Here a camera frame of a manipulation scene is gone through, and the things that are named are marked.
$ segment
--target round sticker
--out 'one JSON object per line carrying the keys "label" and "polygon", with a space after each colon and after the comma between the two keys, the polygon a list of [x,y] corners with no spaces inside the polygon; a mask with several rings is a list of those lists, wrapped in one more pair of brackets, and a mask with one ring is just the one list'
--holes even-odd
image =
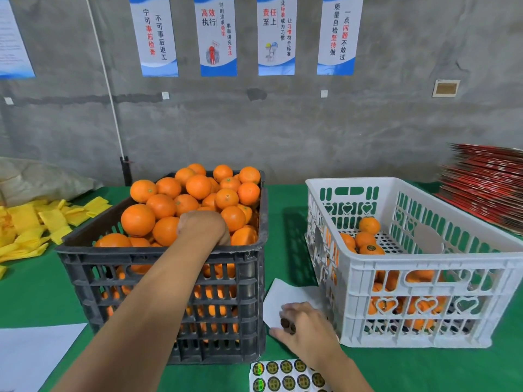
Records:
{"label": "round sticker", "polygon": [[323,379],[320,373],[314,373],[312,375],[312,383],[316,385],[318,388],[321,388],[325,385],[325,380]]}
{"label": "round sticker", "polygon": [[296,381],[294,381],[294,378],[292,378],[290,375],[287,375],[282,380],[282,383],[284,384],[284,388],[286,390],[292,390],[294,387],[296,387]]}
{"label": "round sticker", "polygon": [[278,373],[278,363],[276,363],[276,362],[267,363],[267,371],[269,372],[269,374]]}
{"label": "round sticker", "polygon": [[272,392],[276,392],[277,390],[280,389],[281,382],[278,379],[278,377],[271,377],[271,378],[269,378],[269,381],[267,381],[267,386],[269,387],[269,389]]}
{"label": "round sticker", "polygon": [[285,374],[289,374],[292,371],[292,363],[289,362],[288,360],[284,360],[283,362],[280,363],[280,369]]}
{"label": "round sticker", "polygon": [[263,392],[265,390],[265,381],[262,378],[257,378],[253,382],[254,392]]}
{"label": "round sticker", "polygon": [[263,370],[264,370],[263,363],[258,362],[258,363],[254,364],[254,366],[253,366],[253,374],[254,375],[256,375],[256,376],[262,375],[263,374]]}
{"label": "round sticker", "polygon": [[300,374],[297,377],[297,384],[300,386],[300,388],[307,389],[311,385],[311,380],[309,380],[308,376],[305,374]]}
{"label": "round sticker", "polygon": [[296,369],[296,371],[303,373],[305,370],[307,370],[307,365],[301,360],[296,359],[296,362],[294,362],[294,368]]}

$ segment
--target stack of red cardboard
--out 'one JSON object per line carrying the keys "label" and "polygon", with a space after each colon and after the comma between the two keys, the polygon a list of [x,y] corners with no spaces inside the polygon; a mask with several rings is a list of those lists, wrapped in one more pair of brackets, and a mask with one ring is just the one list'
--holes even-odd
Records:
{"label": "stack of red cardboard", "polygon": [[523,150],[474,144],[450,147],[454,164],[442,167],[436,196],[523,235]]}

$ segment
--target white plastic crate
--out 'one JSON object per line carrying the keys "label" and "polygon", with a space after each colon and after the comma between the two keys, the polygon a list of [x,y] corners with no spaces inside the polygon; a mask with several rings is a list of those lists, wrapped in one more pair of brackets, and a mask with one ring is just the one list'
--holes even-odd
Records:
{"label": "white plastic crate", "polygon": [[[306,183],[305,238],[343,345],[492,344],[492,333],[523,277],[523,241],[393,177]],[[343,243],[339,232],[354,237],[366,216],[381,223],[376,240],[384,256],[358,255]],[[415,270],[435,270],[434,277],[407,282]],[[372,289],[377,271],[385,271],[379,292]],[[386,291],[395,277],[396,289]],[[373,315],[371,300],[378,308]]]}

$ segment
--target concrete wall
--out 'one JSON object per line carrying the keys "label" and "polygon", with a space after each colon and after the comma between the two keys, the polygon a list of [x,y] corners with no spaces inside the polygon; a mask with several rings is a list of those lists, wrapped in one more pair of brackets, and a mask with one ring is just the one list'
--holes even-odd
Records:
{"label": "concrete wall", "polygon": [[[258,77],[256,1],[235,3],[238,77],[200,77],[193,0],[171,0],[180,77],[143,78],[128,0],[92,0],[135,178],[200,162],[270,183],[430,180],[446,142],[523,147],[523,0],[364,0],[352,77],[316,75],[321,0],[298,0],[296,75]],[[11,4],[37,78],[0,82],[15,102],[0,105],[0,154],[121,184],[85,0]],[[433,99],[438,78],[461,79],[458,96]]]}

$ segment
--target green table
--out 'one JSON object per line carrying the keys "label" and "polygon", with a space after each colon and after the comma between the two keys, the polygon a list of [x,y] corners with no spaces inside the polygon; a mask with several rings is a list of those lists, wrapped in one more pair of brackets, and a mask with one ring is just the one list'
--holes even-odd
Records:
{"label": "green table", "polygon": [[[103,188],[96,192],[117,203],[129,189]],[[87,201],[96,196],[90,194]],[[266,288],[276,277],[293,285],[316,284],[303,235],[306,231],[305,185],[269,186],[269,240],[265,248]],[[48,251],[38,258],[8,263],[0,281],[0,328],[51,326],[86,322],[68,276],[58,258]],[[523,290],[519,289],[494,333],[493,347],[484,350],[350,349],[376,392],[523,390]],[[48,391],[82,352],[93,334],[89,327],[76,340],[51,374]],[[270,336],[261,360],[295,357]],[[249,391],[249,365],[179,365],[165,369],[159,391]]]}

